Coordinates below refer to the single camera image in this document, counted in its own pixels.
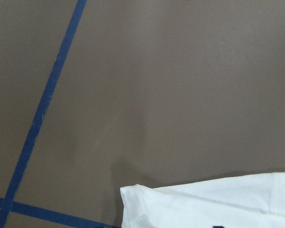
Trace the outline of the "white long-sleeve printed shirt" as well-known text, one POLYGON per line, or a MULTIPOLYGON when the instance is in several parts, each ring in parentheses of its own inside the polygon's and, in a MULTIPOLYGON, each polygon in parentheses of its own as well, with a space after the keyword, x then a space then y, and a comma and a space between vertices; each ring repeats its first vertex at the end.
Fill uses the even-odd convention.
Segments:
POLYGON ((122 187, 124 228, 285 228, 285 172, 122 187))

